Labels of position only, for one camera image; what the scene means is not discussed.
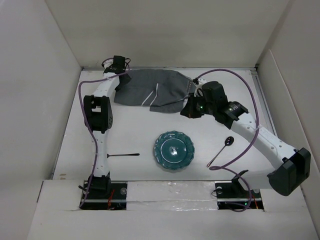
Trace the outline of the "grey striped cloth placemat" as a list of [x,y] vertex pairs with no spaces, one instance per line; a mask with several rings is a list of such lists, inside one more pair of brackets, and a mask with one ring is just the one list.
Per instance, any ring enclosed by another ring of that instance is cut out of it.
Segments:
[[184,108],[196,91],[192,79],[174,70],[138,69],[128,72],[131,81],[115,91],[114,102],[124,106],[149,107],[151,112],[174,114]]

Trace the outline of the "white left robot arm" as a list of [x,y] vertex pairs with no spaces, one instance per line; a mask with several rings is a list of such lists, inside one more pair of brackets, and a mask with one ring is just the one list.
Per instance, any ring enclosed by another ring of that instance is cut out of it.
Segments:
[[116,89],[129,81],[128,67],[109,66],[104,69],[103,79],[94,80],[97,89],[90,95],[82,97],[81,90],[89,81],[82,81],[78,86],[80,107],[84,124],[94,143],[94,160],[90,176],[84,191],[95,193],[100,198],[107,198],[111,194],[110,171],[107,164],[107,137],[113,125],[111,97]]

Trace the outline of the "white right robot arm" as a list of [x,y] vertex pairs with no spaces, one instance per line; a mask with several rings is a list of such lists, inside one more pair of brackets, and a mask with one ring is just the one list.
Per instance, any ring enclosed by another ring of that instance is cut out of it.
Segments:
[[231,191],[235,196],[243,197],[250,188],[273,189],[282,196],[289,196],[310,176],[311,153],[306,148],[297,149],[286,144],[257,123],[242,104],[228,101],[219,82],[204,79],[193,82],[195,92],[189,94],[180,114],[189,119],[213,116],[218,123],[252,143],[273,167],[233,182]]

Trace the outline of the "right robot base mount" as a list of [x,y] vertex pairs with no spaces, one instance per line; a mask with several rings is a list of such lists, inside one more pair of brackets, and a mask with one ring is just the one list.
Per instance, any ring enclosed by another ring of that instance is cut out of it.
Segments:
[[239,212],[248,210],[264,210],[260,190],[251,190],[251,201],[248,188],[243,187],[240,178],[235,175],[231,180],[216,181],[211,196],[216,198],[218,210]]

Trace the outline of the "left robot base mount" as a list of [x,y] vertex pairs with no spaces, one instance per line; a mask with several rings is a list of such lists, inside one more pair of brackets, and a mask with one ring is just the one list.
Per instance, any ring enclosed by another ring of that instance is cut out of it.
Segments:
[[112,181],[109,175],[94,176],[78,188],[82,191],[81,210],[122,211],[127,209],[128,183]]

